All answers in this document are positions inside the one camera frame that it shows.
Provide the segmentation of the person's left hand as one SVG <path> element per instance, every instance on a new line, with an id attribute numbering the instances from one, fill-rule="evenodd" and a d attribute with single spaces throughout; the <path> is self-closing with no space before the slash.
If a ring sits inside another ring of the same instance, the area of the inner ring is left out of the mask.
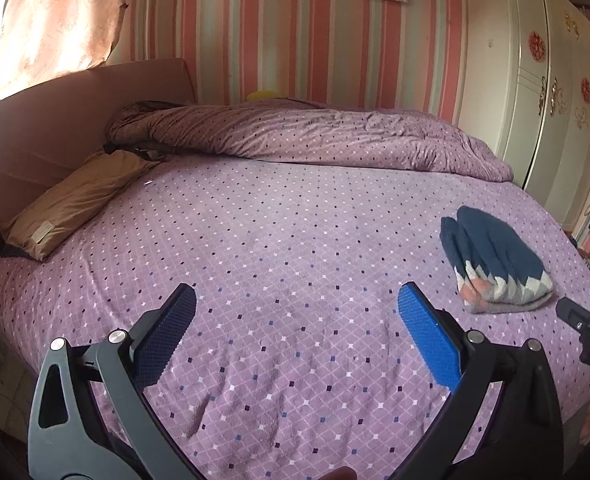
<path id="1" fill-rule="evenodd" d="M 326 472 L 318 480 L 357 480 L 357 474 L 353 468 L 341 466 Z"/>

